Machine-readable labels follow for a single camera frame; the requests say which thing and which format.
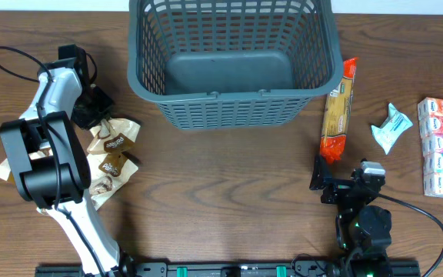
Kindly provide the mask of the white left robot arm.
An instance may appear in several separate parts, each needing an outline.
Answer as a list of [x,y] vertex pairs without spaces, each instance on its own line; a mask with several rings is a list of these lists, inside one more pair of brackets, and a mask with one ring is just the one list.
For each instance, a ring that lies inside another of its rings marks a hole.
[[38,82],[28,109],[0,127],[18,193],[60,225],[84,275],[126,276],[128,262],[92,204],[89,164],[71,124],[75,103],[89,88],[87,62],[60,58],[44,66]]

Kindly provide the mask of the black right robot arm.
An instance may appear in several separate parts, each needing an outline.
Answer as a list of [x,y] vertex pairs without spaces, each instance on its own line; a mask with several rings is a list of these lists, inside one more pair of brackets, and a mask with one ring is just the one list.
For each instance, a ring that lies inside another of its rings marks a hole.
[[345,254],[326,267],[327,276],[393,276],[386,249],[391,244],[391,213],[372,201],[385,184],[385,170],[362,160],[349,179],[335,178],[316,155],[309,188],[321,190],[321,202],[336,205],[336,240]]

